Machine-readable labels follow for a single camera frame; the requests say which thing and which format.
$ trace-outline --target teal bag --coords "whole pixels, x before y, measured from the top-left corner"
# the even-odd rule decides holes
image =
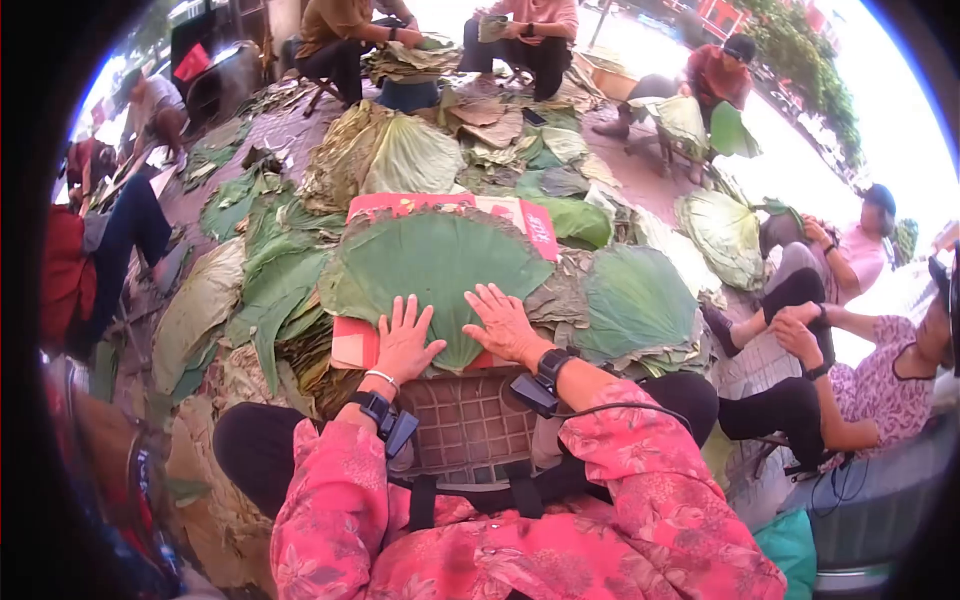
[[[781,513],[754,532],[754,541],[763,555],[774,562],[786,576],[785,600],[813,597],[813,580],[817,578],[817,549],[806,510]]]

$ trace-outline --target cable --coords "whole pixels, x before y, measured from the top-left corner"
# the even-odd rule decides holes
[[[614,402],[612,404],[604,404],[602,406],[591,406],[586,410],[573,413],[572,415],[556,415],[555,417],[564,420],[573,419],[574,417],[582,417],[583,415],[589,415],[590,413],[607,410],[608,408],[649,408],[652,411],[660,411],[678,420],[680,424],[683,425],[688,432],[690,432],[690,435],[693,435],[693,428],[690,427],[690,421],[680,413],[675,413],[670,409],[657,406],[656,404],[645,404],[643,402]]]

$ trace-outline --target silver bracelet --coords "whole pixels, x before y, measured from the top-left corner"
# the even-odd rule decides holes
[[[386,374],[386,373],[384,373],[384,372],[380,372],[380,371],[374,371],[373,369],[371,369],[371,370],[369,370],[369,371],[367,371],[367,372],[364,373],[364,376],[365,376],[365,377],[366,377],[367,375],[376,375],[377,377],[383,377],[384,379],[387,380],[387,383],[389,383],[390,385],[394,386],[394,389],[396,390],[396,392],[397,392],[398,394],[400,393],[400,386],[398,386],[398,385],[396,384],[396,381],[395,381],[392,377],[390,377],[388,374]]]

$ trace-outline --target floral shirt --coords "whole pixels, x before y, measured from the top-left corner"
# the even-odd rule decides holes
[[[846,422],[872,419],[879,443],[859,450],[857,458],[873,456],[884,448],[912,438],[930,418],[933,379],[900,379],[894,361],[917,340],[916,328],[906,317],[877,317],[876,349],[857,366],[837,363],[830,369],[830,387]],[[835,456],[821,466],[830,470],[843,462]]]
[[[594,404],[653,400],[629,381]],[[276,517],[270,562],[279,597],[782,598],[783,575],[727,505],[696,443],[673,418],[613,408],[566,422],[564,444],[606,485],[547,507],[478,514],[437,495],[434,529],[408,533],[410,492],[387,483],[383,443],[366,429],[309,420]]]

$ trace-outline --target pink floral jacket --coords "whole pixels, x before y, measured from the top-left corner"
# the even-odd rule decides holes
[[[594,404],[653,402],[629,381]],[[383,443],[332,421],[294,433],[297,468],[274,526],[279,597],[782,598],[786,580],[727,505],[696,443],[663,413],[612,408],[569,420],[564,444],[606,485],[547,507],[478,514],[438,495],[436,527],[408,533],[410,492],[387,483]]]

